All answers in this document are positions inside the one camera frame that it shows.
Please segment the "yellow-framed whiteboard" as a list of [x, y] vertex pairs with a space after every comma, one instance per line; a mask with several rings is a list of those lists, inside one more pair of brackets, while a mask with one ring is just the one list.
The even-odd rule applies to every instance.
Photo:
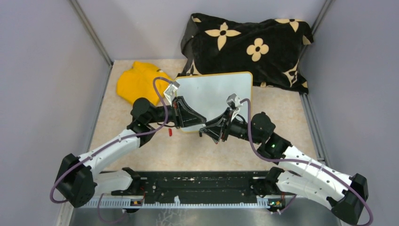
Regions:
[[226, 100], [231, 94], [240, 99], [252, 99], [253, 75], [250, 72], [220, 73], [197, 76], [182, 76], [178, 96], [208, 121], [221, 115], [228, 107]]

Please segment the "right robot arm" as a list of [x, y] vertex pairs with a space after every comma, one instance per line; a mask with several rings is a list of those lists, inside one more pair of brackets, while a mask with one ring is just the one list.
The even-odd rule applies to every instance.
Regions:
[[289, 141], [274, 133], [275, 125], [264, 113], [258, 113], [248, 122], [235, 118], [231, 109], [207, 122], [199, 132], [215, 143], [236, 137], [250, 142], [255, 154], [262, 160], [273, 162], [264, 179], [260, 179], [258, 195], [291, 193], [330, 210], [343, 222], [356, 225], [363, 210], [373, 214], [367, 205], [367, 179], [361, 174], [349, 176], [307, 156]]

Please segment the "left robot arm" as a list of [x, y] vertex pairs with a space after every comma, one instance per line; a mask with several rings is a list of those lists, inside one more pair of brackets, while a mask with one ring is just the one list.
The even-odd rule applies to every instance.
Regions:
[[61, 162], [55, 183], [50, 191], [58, 190], [73, 207], [79, 208], [99, 194], [126, 191], [137, 194], [141, 182], [135, 179], [133, 170], [124, 168], [116, 172], [104, 172], [111, 163], [129, 152], [147, 144], [154, 134], [167, 123], [175, 128], [204, 124], [205, 116], [189, 107], [182, 96], [175, 97], [170, 105], [155, 106], [141, 97], [133, 103], [130, 113], [132, 122], [119, 135], [95, 150], [79, 156], [69, 154]]

